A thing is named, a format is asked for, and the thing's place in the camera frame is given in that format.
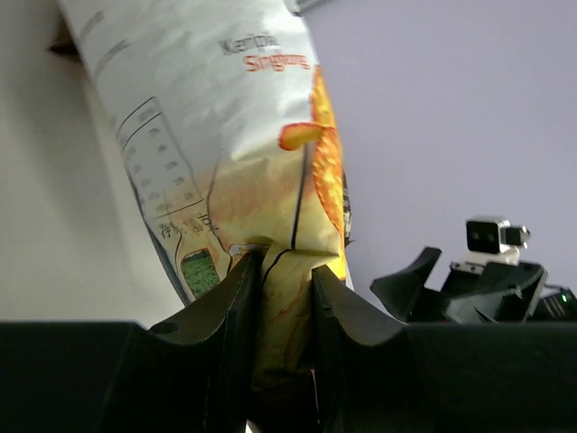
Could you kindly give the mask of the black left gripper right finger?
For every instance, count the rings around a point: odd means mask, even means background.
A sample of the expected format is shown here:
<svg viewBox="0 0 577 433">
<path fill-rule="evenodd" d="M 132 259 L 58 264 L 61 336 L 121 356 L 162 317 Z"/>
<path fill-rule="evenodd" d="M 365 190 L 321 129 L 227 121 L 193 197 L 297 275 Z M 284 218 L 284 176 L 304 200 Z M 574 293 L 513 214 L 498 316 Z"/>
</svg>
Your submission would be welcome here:
<svg viewBox="0 0 577 433">
<path fill-rule="evenodd" d="M 576 327 L 404 325 L 313 273 L 324 432 L 573 432 Z"/>
</svg>

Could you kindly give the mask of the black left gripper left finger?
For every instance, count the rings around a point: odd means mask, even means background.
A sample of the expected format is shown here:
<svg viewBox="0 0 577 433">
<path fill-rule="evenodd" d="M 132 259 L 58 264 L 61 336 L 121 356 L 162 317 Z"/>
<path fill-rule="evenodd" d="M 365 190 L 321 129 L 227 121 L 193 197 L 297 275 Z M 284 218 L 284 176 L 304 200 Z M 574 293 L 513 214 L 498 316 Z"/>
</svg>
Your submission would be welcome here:
<svg viewBox="0 0 577 433">
<path fill-rule="evenodd" d="M 160 323 L 5 322 L 4 432 L 242 432 L 261 255 Z"/>
</svg>

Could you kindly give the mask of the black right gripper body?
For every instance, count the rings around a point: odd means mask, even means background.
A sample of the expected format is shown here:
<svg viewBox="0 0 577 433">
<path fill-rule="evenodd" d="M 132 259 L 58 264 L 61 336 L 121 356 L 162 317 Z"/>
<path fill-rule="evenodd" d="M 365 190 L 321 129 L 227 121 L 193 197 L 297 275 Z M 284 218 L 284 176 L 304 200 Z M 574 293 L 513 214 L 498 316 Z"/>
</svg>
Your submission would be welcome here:
<svg viewBox="0 0 577 433">
<path fill-rule="evenodd" d="M 441 290 L 442 314 L 455 323 L 574 322 L 575 295 L 547 278 L 538 263 L 455 263 Z"/>
</svg>

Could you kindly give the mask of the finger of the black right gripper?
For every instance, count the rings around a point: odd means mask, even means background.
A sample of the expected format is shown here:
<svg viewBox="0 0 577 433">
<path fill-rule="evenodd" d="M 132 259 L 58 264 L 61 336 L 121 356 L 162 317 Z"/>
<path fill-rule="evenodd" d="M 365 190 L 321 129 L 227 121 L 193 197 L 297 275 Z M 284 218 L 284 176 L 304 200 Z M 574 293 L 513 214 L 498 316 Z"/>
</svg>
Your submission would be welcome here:
<svg viewBox="0 0 577 433">
<path fill-rule="evenodd" d="M 439 248 L 425 247 L 407 267 L 372 282 L 371 292 L 392 317 L 402 322 L 410 321 L 441 254 Z"/>
<path fill-rule="evenodd" d="M 454 323 L 524 323 L 535 313 L 547 277 L 537 263 L 488 263 L 466 292 L 448 297 L 444 317 Z"/>
</svg>

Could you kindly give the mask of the brown Chuba barbecue chips bag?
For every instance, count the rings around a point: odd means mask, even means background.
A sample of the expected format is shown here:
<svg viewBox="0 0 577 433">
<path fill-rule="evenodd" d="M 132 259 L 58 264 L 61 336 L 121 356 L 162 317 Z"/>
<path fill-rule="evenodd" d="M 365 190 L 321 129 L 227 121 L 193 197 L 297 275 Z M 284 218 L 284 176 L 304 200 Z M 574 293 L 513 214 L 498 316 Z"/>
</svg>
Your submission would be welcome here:
<svg viewBox="0 0 577 433">
<path fill-rule="evenodd" d="M 142 217 L 185 301 L 264 255 L 252 386 L 310 374 L 312 271 L 347 273 L 342 146 L 282 1 L 62 1 Z"/>
</svg>

